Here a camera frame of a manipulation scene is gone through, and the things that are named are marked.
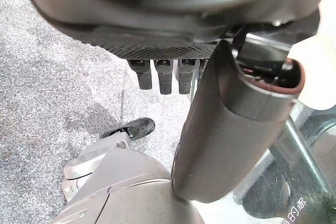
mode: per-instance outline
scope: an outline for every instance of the black mesh grille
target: black mesh grille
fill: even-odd
[[[215,45],[193,47],[107,47],[107,51],[122,59],[206,59],[210,58]]]

